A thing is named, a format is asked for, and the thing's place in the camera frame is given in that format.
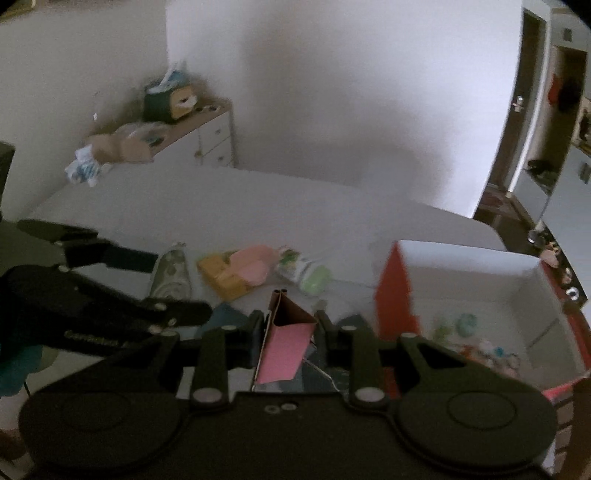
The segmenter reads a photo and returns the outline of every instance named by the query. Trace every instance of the white wall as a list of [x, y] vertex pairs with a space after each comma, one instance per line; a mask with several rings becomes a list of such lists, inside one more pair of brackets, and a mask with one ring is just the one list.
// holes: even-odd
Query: white wall
[[17, 148], [3, 215], [26, 214], [65, 183], [95, 92], [166, 65], [164, 0], [56, 2], [0, 22], [0, 140]]
[[551, 8], [566, 8], [566, 5], [561, 0], [543, 0], [543, 2]]
[[247, 168], [408, 186], [466, 216], [505, 125], [520, 32], [516, 0], [167, 5], [170, 59], [234, 101]]

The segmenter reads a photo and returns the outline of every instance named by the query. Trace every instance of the cabinet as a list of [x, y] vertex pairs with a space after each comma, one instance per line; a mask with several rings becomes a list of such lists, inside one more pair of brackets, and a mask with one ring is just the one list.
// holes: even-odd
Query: cabinet
[[548, 194], [535, 182], [529, 172], [525, 170], [521, 172], [513, 195], [515, 195], [533, 223], [537, 223], [548, 203]]
[[587, 51], [589, 29], [579, 17], [571, 14], [552, 16], [552, 45]]
[[585, 164], [591, 158], [571, 147], [542, 219], [591, 296], [591, 181], [580, 178]]
[[152, 150], [155, 161], [175, 158], [209, 167], [232, 167], [229, 105], [196, 112], [172, 125], [167, 138]]

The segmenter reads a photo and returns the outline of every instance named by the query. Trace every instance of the plastic bag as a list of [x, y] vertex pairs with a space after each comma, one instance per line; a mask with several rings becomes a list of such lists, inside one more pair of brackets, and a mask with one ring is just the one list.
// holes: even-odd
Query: plastic bag
[[66, 175], [71, 183], [88, 182], [94, 187], [101, 174], [111, 169], [110, 164], [98, 163], [92, 155], [92, 145], [79, 148], [75, 152], [76, 159], [66, 167]]
[[134, 122], [121, 125], [114, 135], [119, 138], [137, 138], [154, 147], [164, 141], [170, 126], [164, 122]]

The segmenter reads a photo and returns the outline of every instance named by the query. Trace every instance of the tissue box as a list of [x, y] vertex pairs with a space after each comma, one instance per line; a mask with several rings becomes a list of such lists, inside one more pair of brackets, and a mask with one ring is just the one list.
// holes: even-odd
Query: tissue box
[[197, 262], [197, 268], [205, 281], [225, 301], [236, 300], [251, 290], [238, 275], [225, 274], [229, 266], [221, 255], [210, 255]]
[[183, 86], [164, 92], [146, 93], [144, 97], [144, 120], [173, 124], [193, 111], [195, 91]]
[[476, 336], [519, 356], [521, 379], [545, 389], [586, 366], [569, 320], [536, 257], [483, 248], [400, 241], [375, 295], [381, 338], [430, 338], [436, 320], [478, 319]]

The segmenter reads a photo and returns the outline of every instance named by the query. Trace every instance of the wooden floor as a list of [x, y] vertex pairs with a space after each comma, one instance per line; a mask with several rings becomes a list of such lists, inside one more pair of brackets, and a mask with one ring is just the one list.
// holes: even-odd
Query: wooden floor
[[538, 256], [539, 252], [527, 241], [531, 227], [514, 209], [511, 200], [487, 187], [474, 220], [491, 225], [510, 252]]

